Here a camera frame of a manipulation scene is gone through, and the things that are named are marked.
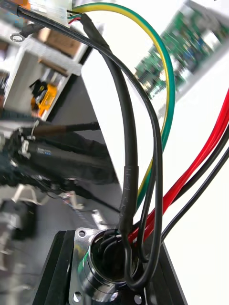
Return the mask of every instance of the electronic component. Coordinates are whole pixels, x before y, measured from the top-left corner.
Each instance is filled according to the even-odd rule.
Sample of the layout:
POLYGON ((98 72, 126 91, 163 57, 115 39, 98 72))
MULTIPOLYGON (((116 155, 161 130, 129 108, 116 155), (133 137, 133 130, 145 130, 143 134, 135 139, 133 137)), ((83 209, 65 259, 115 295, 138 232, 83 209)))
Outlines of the electronic component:
MULTIPOLYGON (((201 13, 185 5, 176 14, 162 40, 173 64, 177 91, 228 38, 229 27, 210 12, 201 13)), ((151 98, 165 89, 164 69, 154 45, 137 65, 135 75, 151 98), (159 70, 160 77, 150 85, 155 79, 154 69, 159 70)))

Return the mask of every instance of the white surface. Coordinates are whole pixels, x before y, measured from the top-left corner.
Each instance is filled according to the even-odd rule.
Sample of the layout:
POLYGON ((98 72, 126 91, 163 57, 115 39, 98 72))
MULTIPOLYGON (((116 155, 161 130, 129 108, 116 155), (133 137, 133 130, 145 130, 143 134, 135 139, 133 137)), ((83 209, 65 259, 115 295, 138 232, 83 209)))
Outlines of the white surface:
POLYGON ((14 66, 15 56, 18 53, 16 46, 9 45, 7 49, 6 59, 0 62, 0 70, 11 72, 14 66))
MULTIPOLYGON (((157 31, 162 32, 182 2, 163 0, 150 1, 149 4, 149 1, 145 0, 139 5, 139 1, 132 0, 122 1, 122 4, 140 14, 143 12, 143 17, 151 22, 157 31)), ((211 7, 227 12, 229 3, 226 0, 212 1, 211 7)), ((141 30, 136 31, 132 23, 127 21, 124 25, 122 17, 115 19, 114 26, 111 15, 105 15, 106 13, 101 13, 100 16, 107 22, 105 38, 114 53, 134 70, 139 60, 137 53, 139 51, 142 57, 150 46, 149 40, 141 30)), ((189 167, 209 137, 229 86, 226 74, 228 70, 229 52, 177 104, 171 134, 163 155, 164 193, 189 167)), ((82 75, 122 184, 124 133, 121 110, 110 73, 97 52, 94 51, 84 65, 82 75)), ((146 110, 132 89, 131 97, 137 128, 141 181, 152 156, 152 129, 146 110)), ((228 173, 229 162, 166 239, 170 257, 189 305, 229 304, 228 173)), ((168 209, 164 226, 190 199, 203 179, 183 199, 168 209)))

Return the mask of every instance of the black cable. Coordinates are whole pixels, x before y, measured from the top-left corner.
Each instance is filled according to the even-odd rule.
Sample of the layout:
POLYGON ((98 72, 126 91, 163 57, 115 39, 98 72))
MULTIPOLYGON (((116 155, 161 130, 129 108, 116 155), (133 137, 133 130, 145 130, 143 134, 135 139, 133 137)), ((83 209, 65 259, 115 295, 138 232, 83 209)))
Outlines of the black cable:
POLYGON ((183 196, 200 179, 200 177, 202 177, 202 175, 208 170, 208 168, 213 164, 213 162, 216 160, 218 155, 221 153, 228 139, 229 139, 229 125, 227 126, 221 140, 219 141, 213 153, 209 156, 209 158, 201 166, 201 168, 195 173, 195 175, 182 187, 182 189, 179 191, 179 193, 173 200, 172 204, 176 200, 178 200, 181 196, 183 196))
POLYGON ((116 240, 118 240, 116 235, 113 235, 113 236, 105 239, 103 242, 101 242, 101 244, 99 246, 99 252, 103 252, 109 244, 111 244, 112 242, 114 242, 116 240))
POLYGON ((80 132, 86 130, 100 130, 99 122, 91 122, 86 124, 67 125, 66 132, 80 132))
MULTIPOLYGON (((95 27, 91 19, 83 14, 80 22, 87 36, 94 42, 105 46, 110 52, 110 47, 95 27)), ((114 80, 118 94, 124 126, 125 138, 125 173, 123 196, 120 205, 119 230, 132 230, 133 218, 136 213, 137 189, 138 189, 138 166, 137 166, 137 135, 135 117, 132 102, 124 76, 120 68, 107 56, 101 53, 114 80)))
POLYGON ((146 221, 148 217, 149 207, 151 203, 152 194, 154 191, 154 184, 156 180, 156 164, 155 164, 155 158, 153 156, 153 164, 152 164, 153 170, 151 171, 150 177, 149 177, 149 185, 146 191, 146 197, 142 209, 141 219, 139 223, 139 230, 137 235, 137 250, 138 250, 138 256, 142 263, 147 263, 148 258, 146 257, 146 254, 144 252, 144 234, 145 234, 145 228, 146 228, 146 221))
MULTIPOLYGON (((125 276, 127 279, 126 282, 130 288, 134 287, 134 289, 136 289, 137 287, 144 287, 146 285, 146 283, 150 280, 151 276, 154 274, 155 267, 158 262, 159 251, 160 251, 160 242, 161 242, 161 227, 162 227, 162 225, 161 225, 162 224, 162 206, 163 206, 162 144, 161 144, 161 136, 160 136, 160 127, 159 127, 159 123, 157 120, 155 110, 154 110, 147 94, 145 93, 142 86, 135 78, 135 76, 116 56, 114 56, 105 47, 100 46, 98 43, 91 41, 90 39, 84 37, 83 35, 81 35, 77 32, 74 32, 74 31, 66 28, 63 25, 60 25, 52 20, 47 19, 46 17, 43 17, 42 15, 31 12, 22 7, 19 7, 18 15, 20 17, 23 17, 25 19, 28 19, 30 21, 43 25, 51 30, 59 31, 61 34, 66 35, 75 40, 78 40, 79 42, 82 42, 90 47, 93 47, 94 49, 105 54, 108 58, 113 60, 120 69, 123 70, 123 72, 130 79, 130 81, 132 82, 132 84, 135 86, 138 93, 140 94, 141 98, 143 99, 143 102, 149 113, 151 124, 153 127, 153 136, 156 139, 156 146, 154 148, 155 149, 155 159, 156 159, 155 234, 154 234, 153 244, 151 247, 149 263, 147 264, 142 277, 137 282, 133 283, 132 276, 131 276, 131 268, 129 268, 129 265, 125 266, 125 276)), ((124 241, 127 240, 127 236, 124 235, 123 240, 124 241)), ((132 261, 130 245, 126 245, 125 256, 126 256, 125 261, 127 262, 127 264, 129 264, 128 260, 132 261)))
POLYGON ((172 228, 178 223, 178 221, 187 213, 187 211, 193 206, 193 204, 199 199, 199 197, 203 194, 215 176, 218 174, 220 169, 223 167, 227 159, 229 158, 229 147, 217 163, 216 167, 213 169, 211 174, 207 177, 195 195, 189 200, 189 202, 181 209, 181 211, 173 218, 173 220, 168 224, 165 230, 162 233, 162 241, 167 237, 172 228))

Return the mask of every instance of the cable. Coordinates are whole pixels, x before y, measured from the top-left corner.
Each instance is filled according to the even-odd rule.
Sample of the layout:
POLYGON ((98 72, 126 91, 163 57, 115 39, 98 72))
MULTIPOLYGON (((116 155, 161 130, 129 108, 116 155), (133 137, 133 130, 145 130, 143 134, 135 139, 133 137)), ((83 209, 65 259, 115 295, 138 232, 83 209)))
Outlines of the cable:
POLYGON ((43 25, 45 27, 50 28, 51 30, 54 31, 59 31, 60 33, 73 38, 77 39, 79 42, 82 42, 90 47, 95 48, 96 50, 102 52, 105 54, 107 57, 112 59, 119 68, 123 70, 123 72, 127 75, 127 77, 130 79, 132 84, 136 87, 138 93, 143 99, 144 104, 146 105, 146 109, 149 113, 151 124, 153 126, 153 134, 154 138, 156 139, 157 146, 155 147, 155 157, 160 156, 160 161, 157 162, 157 169, 156 169, 156 184, 158 185, 157 191, 156 191, 156 198, 159 200, 159 202, 162 202, 162 149, 161 149, 161 139, 160 139, 160 128, 159 128, 159 123, 157 120, 156 113, 154 111, 154 108, 146 95, 145 91, 143 90, 142 86, 140 83, 136 80, 136 78, 133 76, 133 74, 130 72, 130 70, 117 58, 115 57, 111 52, 109 52, 106 48, 100 46, 99 44, 91 41, 90 39, 84 37, 83 35, 74 32, 68 28, 66 28, 63 25, 60 25, 53 20, 49 20, 46 17, 43 17, 42 15, 36 14, 35 12, 26 10, 24 8, 19 7, 18 10, 18 15, 28 19, 30 21, 36 22, 40 25, 43 25))
MULTIPOLYGON (((86 14, 81 16, 81 23, 83 25, 83 30, 92 41, 105 46, 111 52, 110 47, 86 14)), ((101 55, 114 80, 121 106, 125 135, 125 173, 123 195, 120 204, 119 230, 120 232, 123 232, 123 230, 131 232, 133 218, 136 213, 138 186, 137 135, 134 111, 122 71, 112 60, 107 58, 104 54, 101 55)))
MULTIPOLYGON (((192 175, 192 173, 198 168, 198 166, 205 160, 205 158, 210 154, 211 150, 215 147, 219 139, 221 138, 224 130, 226 129, 229 122, 229 90, 227 92, 226 98, 223 102, 223 106, 219 113, 217 122, 213 128, 213 131, 205 143, 203 149, 198 154, 194 162, 191 166, 186 170, 186 172, 177 180, 177 182, 170 188, 170 190, 164 196, 164 206, 163 212, 167 210, 170 206, 176 195, 179 193, 181 188, 184 186, 188 178, 192 175)), ((146 239, 154 229, 154 215, 155 211, 153 210, 147 217, 146 229, 145 229, 145 237, 146 239)), ((129 241, 132 242, 135 240, 138 234, 138 229, 135 229, 129 235, 129 241)))
POLYGON ((74 21, 79 21, 79 20, 80 20, 80 18, 73 18, 73 19, 71 19, 71 21, 68 22, 68 24, 71 24, 71 23, 73 23, 74 21))
MULTIPOLYGON (((175 106, 175 81, 174 81, 174 74, 173 74, 173 67, 171 63, 170 56, 166 50, 166 47, 164 43, 162 42, 160 36, 156 33, 156 31, 151 27, 151 25, 144 20, 140 15, 135 13, 134 11, 125 8, 124 6, 113 4, 113 3, 90 3, 85 4, 76 7, 71 11, 72 13, 87 13, 90 11, 96 11, 96 10, 106 10, 106 11, 112 11, 119 14, 122 14, 134 22, 136 22, 152 39, 153 43, 155 44, 155 47, 157 51, 159 52, 161 56, 161 60, 166 72, 166 86, 167 86, 167 103, 166 103, 166 113, 164 118, 164 123, 162 127, 162 147, 163 150, 166 146, 172 120, 173 120, 173 113, 174 113, 174 106, 175 106)), ((146 174, 143 178, 143 181, 140 185, 140 188, 138 190, 138 201, 137 201, 137 208, 141 205, 141 202, 143 201, 143 198, 146 194, 147 186, 149 183, 150 178, 150 171, 152 169, 152 160, 150 162, 150 165, 148 166, 148 169, 146 171, 146 174)))
POLYGON ((155 162, 156 162, 156 159, 153 158, 153 163, 152 163, 153 169, 151 171, 150 178, 149 178, 148 189, 146 191, 145 202, 144 202, 143 209, 142 209, 141 219, 139 222, 139 231, 138 231, 138 235, 137 235, 138 256, 142 263, 148 262, 148 259, 144 252, 143 243, 144 243, 144 233, 145 233, 145 228, 146 228, 147 216, 148 216, 149 207, 151 204, 151 198, 152 198, 152 194, 154 191, 154 184, 155 184, 155 180, 156 180, 155 162))
MULTIPOLYGON (((154 111, 154 108, 147 97, 145 91, 141 87, 141 85, 138 83, 136 78, 133 76, 133 74, 129 71, 129 69, 118 59, 116 58, 111 52, 109 52, 106 48, 100 46, 99 44, 91 41, 90 39, 84 37, 83 35, 71 31, 70 29, 64 27, 63 25, 60 25, 52 20, 49 20, 42 15, 36 14, 34 12, 31 12, 29 10, 26 10, 24 8, 19 7, 18 15, 20 17, 23 17, 25 19, 28 19, 30 21, 34 21, 40 25, 43 25, 45 27, 50 28, 54 31, 59 31, 62 34, 65 34, 66 36, 77 39, 79 42, 85 43, 89 45, 90 47, 93 47, 97 49, 98 51, 105 54, 108 58, 113 60, 119 68, 121 68, 124 73, 128 76, 132 84, 136 87, 137 91, 139 92, 140 96, 143 99, 144 104, 146 105, 146 109, 149 113, 151 124, 153 127, 153 135, 155 138, 156 145, 154 147, 154 154, 155 158, 157 159, 156 162, 156 217, 155 217, 155 234, 154 239, 152 243, 151 253, 150 253, 150 259, 149 263, 146 266, 146 269, 141 276, 141 278, 133 282, 131 280, 131 268, 128 268, 128 265, 125 267, 126 275, 128 272, 130 272, 129 276, 126 277, 127 285, 130 287, 144 287, 147 283, 147 281, 151 278, 153 275, 156 264, 158 262, 159 257, 159 251, 160 251, 160 242, 161 242, 161 231, 162 231, 162 211, 163 211, 163 177, 162 177, 162 143, 161 143, 161 136, 160 136, 160 127, 157 120, 156 113, 154 111)), ((127 258, 132 260, 131 252, 128 251, 128 248, 125 250, 125 255, 127 258)))
POLYGON ((193 204, 199 199, 199 197, 203 194, 215 176, 218 174, 222 166, 226 163, 229 158, 229 148, 226 150, 220 161, 217 163, 216 167, 213 169, 211 174, 207 177, 195 195, 189 200, 189 202, 182 208, 182 210, 173 218, 173 220, 168 224, 162 233, 162 241, 167 237, 172 228, 178 223, 178 221, 187 213, 187 211, 193 206, 193 204))
POLYGON ((202 175, 209 169, 209 167, 213 164, 216 160, 218 155, 221 153, 222 149, 226 145, 229 139, 229 126, 227 126, 226 131, 224 132, 220 142, 218 143, 217 147, 211 154, 211 156, 207 159, 207 161, 201 166, 201 168, 196 172, 196 174, 182 187, 179 193, 176 195, 175 199, 173 200, 172 204, 178 200, 181 196, 183 196, 199 179, 202 175))

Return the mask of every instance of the cardboard box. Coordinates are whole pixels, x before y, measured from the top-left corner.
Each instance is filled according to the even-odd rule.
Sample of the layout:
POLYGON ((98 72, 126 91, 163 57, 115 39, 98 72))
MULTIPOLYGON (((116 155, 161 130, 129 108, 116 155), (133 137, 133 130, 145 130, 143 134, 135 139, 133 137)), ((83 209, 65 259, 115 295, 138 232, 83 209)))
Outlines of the cardboard box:
POLYGON ((81 45, 80 42, 47 28, 39 31, 38 39, 71 57, 75 56, 81 45))

